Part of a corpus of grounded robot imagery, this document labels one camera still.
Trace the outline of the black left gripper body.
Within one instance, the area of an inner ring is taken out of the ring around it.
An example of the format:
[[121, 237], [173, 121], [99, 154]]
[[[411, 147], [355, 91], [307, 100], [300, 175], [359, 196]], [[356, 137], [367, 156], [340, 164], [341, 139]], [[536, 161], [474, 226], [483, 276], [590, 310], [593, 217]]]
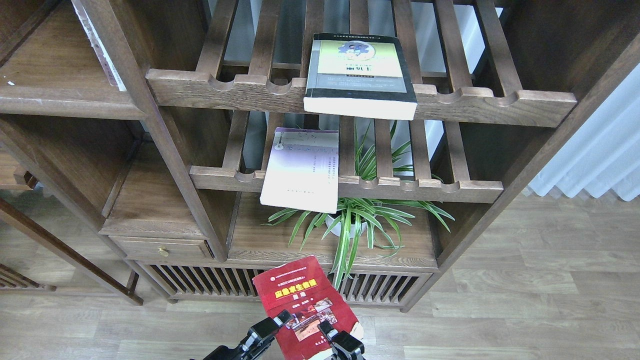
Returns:
[[218, 346], [204, 360], [258, 360], [267, 351], [273, 341], [241, 342], [235, 348]]

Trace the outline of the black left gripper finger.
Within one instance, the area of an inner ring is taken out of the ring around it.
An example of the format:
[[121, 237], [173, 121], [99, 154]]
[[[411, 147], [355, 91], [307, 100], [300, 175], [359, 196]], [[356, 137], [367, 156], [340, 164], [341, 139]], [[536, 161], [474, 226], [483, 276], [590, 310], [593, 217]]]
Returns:
[[264, 353], [269, 349], [275, 335], [292, 318], [288, 310], [282, 310], [275, 317], [266, 317], [254, 324], [248, 331], [247, 337], [240, 342], [242, 353]]

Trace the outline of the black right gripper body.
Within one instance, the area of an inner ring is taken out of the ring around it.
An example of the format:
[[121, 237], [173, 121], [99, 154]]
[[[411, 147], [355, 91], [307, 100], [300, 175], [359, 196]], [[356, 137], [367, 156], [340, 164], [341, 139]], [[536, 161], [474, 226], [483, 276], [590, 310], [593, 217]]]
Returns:
[[359, 350], [355, 351], [343, 351], [334, 350], [333, 355], [330, 356], [330, 360], [365, 360], [363, 354]]

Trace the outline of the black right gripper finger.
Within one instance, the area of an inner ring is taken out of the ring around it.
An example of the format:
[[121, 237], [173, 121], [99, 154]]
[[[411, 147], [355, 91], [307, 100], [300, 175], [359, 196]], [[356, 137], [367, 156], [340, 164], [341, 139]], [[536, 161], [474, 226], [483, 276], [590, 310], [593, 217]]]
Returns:
[[327, 342], [329, 343], [333, 354], [334, 350], [359, 350], [364, 356], [365, 346], [363, 345], [363, 343], [344, 330], [338, 332], [335, 328], [333, 328], [332, 324], [329, 321], [325, 320], [320, 322], [320, 324], [318, 324], [318, 330], [327, 339]]

